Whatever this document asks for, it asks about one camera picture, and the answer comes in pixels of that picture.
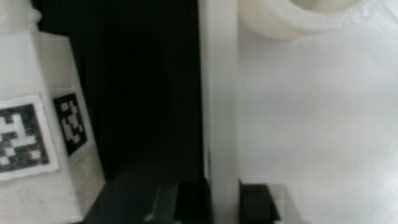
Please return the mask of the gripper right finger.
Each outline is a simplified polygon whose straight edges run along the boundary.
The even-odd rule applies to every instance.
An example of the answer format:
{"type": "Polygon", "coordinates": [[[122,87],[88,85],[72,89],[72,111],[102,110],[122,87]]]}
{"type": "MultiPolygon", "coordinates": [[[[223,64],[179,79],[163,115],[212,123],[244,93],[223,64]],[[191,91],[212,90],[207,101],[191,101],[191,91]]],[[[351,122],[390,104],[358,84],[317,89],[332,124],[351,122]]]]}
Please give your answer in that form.
{"type": "Polygon", "coordinates": [[[264,184],[239,184],[239,224],[275,224],[280,220],[264,184]]]}

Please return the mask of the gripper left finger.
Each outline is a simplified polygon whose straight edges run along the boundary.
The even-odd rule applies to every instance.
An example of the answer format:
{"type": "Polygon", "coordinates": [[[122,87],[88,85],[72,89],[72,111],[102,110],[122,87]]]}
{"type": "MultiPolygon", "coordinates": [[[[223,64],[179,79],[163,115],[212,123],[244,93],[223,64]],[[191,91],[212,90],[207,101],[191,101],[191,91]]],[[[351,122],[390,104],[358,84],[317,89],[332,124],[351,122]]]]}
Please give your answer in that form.
{"type": "Polygon", "coordinates": [[[118,175],[104,184],[81,224],[207,224],[204,175],[118,175]]]}

